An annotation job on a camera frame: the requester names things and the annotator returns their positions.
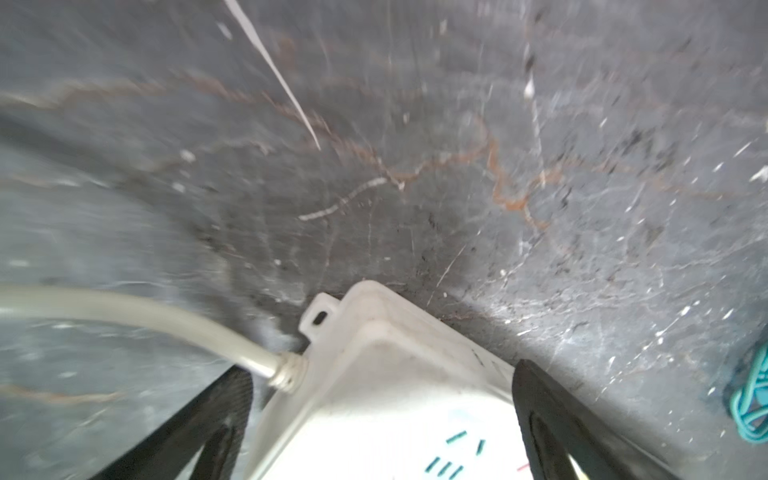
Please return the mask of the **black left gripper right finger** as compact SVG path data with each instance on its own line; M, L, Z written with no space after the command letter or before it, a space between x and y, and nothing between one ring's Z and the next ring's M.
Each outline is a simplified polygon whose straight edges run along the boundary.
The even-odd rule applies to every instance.
M669 465L625 436L531 360L514 369L511 393L535 479L675 479Z

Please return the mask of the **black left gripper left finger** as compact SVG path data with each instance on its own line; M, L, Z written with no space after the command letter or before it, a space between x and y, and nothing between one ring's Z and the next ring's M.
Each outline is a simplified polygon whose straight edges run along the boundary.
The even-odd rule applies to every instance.
M93 477L175 479L195 460L193 479L229 479L245 436L253 394L251 373L231 367Z

